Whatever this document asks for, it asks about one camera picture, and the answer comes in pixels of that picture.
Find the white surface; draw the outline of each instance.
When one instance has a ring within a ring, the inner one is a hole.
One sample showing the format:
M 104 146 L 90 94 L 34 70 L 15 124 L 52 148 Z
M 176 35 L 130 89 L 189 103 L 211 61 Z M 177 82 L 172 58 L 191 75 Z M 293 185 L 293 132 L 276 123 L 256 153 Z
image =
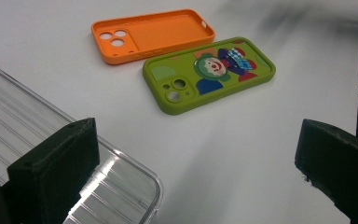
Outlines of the white surface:
M 144 61 L 103 62 L 98 20 L 193 8 L 215 40 L 251 39 L 269 83 L 179 116 L 161 112 Z M 355 133 L 358 1 L 0 1 L 0 68 L 153 170 L 156 223 L 349 223 L 294 165 L 302 119 Z

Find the orange phone case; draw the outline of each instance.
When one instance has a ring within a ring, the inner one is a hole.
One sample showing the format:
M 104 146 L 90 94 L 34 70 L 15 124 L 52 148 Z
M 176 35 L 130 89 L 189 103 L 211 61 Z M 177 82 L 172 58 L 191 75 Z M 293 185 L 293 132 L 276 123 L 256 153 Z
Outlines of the orange phone case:
M 194 10 L 96 21 L 91 31 L 106 63 L 119 64 L 213 42 L 214 30 Z

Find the clown face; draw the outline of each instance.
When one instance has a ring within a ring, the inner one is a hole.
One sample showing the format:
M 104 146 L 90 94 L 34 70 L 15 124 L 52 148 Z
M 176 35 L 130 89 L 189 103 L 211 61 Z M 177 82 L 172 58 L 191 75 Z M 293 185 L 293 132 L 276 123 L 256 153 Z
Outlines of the clown face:
M 227 69 L 217 58 L 206 58 L 203 60 L 204 67 L 208 71 L 208 75 L 211 77 L 221 77 L 226 74 Z

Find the clown picture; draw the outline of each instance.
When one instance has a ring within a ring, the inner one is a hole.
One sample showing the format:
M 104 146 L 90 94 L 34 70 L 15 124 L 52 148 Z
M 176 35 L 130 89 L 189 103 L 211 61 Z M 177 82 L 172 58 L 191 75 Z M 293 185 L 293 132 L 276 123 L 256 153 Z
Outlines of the clown picture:
M 194 62 L 197 74 L 202 77 L 197 83 L 200 94 L 223 88 L 220 81 L 230 80 L 230 73 L 238 75 L 239 82 L 256 77 L 256 74 L 249 72 L 256 69 L 256 64 L 244 57 L 245 52 L 240 48 L 219 49 L 217 57 L 210 52 L 200 52 L 200 56 Z

